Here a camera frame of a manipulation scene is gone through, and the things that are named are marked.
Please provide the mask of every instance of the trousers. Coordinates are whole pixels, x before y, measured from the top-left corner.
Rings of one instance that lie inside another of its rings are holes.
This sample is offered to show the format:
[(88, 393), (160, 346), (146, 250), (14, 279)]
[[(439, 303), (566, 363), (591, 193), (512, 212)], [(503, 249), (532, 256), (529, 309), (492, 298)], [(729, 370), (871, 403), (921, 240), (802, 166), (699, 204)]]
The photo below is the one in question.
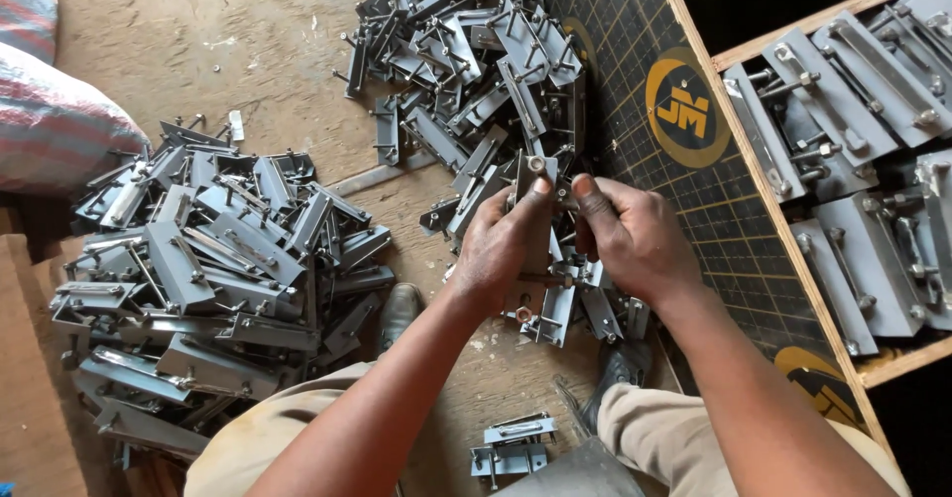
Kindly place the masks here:
[[(370, 365), (360, 363), (281, 391), (225, 425), (188, 470), (184, 497), (240, 497), (307, 422)], [(829, 421), (898, 495), (910, 495), (893, 463), (863, 432)], [(598, 434), (625, 466), (670, 488), (673, 497), (737, 495), (704, 400), (616, 384), (601, 400)]]

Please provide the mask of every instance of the pile of metal parts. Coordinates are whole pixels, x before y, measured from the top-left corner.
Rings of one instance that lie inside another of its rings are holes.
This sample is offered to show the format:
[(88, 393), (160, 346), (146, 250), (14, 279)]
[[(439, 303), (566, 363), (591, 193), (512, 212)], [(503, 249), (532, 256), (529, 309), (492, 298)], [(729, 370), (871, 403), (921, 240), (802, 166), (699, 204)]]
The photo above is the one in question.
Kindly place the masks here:
[(952, 0), (794, 29), (723, 82), (853, 356), (952, 330)]
[(555, 443), (555, 430), (555, 418), (544, 411), (483, 430), (485, 446), (470, 448), (470, 474), (489, 477), (491, 489), (496, 491), (497, 475), (531, 474), (547, 466), (548, 455), (541, 437), (548, 434)]
[(100, 433), (192, 460), (254, 401), (345, 364), (393, 283), (373, 262), (390, 232), (305, 153), (162, 129), (154, 154), (89, 183), (75, 230), (96, 234), (50, 309)]
[(599, 339), (644, 332), (645, 304), (614, 290), (601, 263), (571, 246), (569, 183), (583, 165), (586, 75), (545, 0), (366, 0), (357, 13), (357, 29), (341, 34), (353, 47), (348, 76), (334, 72), (345, 96), (363, 93), (366, 77), (406, 86), (371, 111), (379, 162), (399, 164), (420, 148), (453, 175), (457, 194), (422, 214), (422, 231), (454, 240), (458, 255), (485, 199), (516, 185), (514, 204), (547, 175), (564, 208), (534, 228), (508, 315), (534, 341), (557, 346), (573, 318), (588, 317)]

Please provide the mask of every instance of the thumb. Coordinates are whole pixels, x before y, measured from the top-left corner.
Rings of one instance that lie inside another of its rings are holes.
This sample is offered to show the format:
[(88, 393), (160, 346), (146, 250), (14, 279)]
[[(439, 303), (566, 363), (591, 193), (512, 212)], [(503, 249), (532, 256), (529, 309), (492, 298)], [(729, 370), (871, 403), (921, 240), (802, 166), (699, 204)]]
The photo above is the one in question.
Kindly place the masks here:
[(552, 188), (552, 182), (548, 178), (536, 179), (532, 183), (529, 194), (519, 199), (516, 206), (512, 207), (506, 215), (505, 220), (512, 224), (512, 229), (519, 239), (527, 235), (533, 221), (545, 219), (545, 223), (548, 224), (548, 220), (552, 217)]
[(618, 235), (626, 235), (614, 205), (589, 174), (578, 174), (572, 180), (572, 196), (579, 203), (579, 212), (589, 223), (596, 243), (608, 243)]

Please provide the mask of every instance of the shoe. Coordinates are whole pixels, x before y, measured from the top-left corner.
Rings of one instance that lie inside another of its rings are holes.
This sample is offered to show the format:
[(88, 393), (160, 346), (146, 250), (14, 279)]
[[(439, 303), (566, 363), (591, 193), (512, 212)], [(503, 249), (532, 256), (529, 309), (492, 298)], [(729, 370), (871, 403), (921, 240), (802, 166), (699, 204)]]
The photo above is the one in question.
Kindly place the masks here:
[(598, 435), (598, 412), (605, 392), (615, 383), (630, 383), (638, 387), (645, 384), (645, 377), (651, 370), (651, 346), (641, 340), (614, 345), (602, 341), (598, 359), (601, 379), (580, 414), (582, 423), (593, 436)]
[(404, 331), (410, 327), (422, 312), (423, 304), (420, 289), (415, 284), (395, 284), (390, 297), (380, 312), (380, 345), (377, 356), (397, 342)]

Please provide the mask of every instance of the concrete floor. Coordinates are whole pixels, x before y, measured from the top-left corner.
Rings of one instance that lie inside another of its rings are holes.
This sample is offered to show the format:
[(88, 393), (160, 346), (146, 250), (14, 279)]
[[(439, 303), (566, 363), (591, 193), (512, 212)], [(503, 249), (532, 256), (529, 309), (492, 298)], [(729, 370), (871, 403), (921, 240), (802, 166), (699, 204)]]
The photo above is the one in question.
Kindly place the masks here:
[[(377, 159), (374, 121), (330, 76), (346, 69), (350, 48), (339, 35), (355, 26), (356, 1), (60, 0), (56, 66), (99, 88), (155, 140), (159, 120), (203, 113), (217, 130), (240, 109), (244, 151), (308, 151), (320, 182), (334, 183)], [(430, 299), (453, 258), (442, 239), (422, 235), (417, 218), (450, 193), (449, 182), (430, 166), (351, 197), (392, 230), (384, 260), (398, 279)], [(586, 398), (597, 342), (577, 327), (565, 349), (534, 345), (516, 325), (487, 320), (473, 336), (411, 454), (408, 496), (488, 494), (488, 481), (470, 477), (469, 448), (500, 420), (547, 410), (562, 429), (550, 459), (577, 444), (552, 378), (564, 376)]]

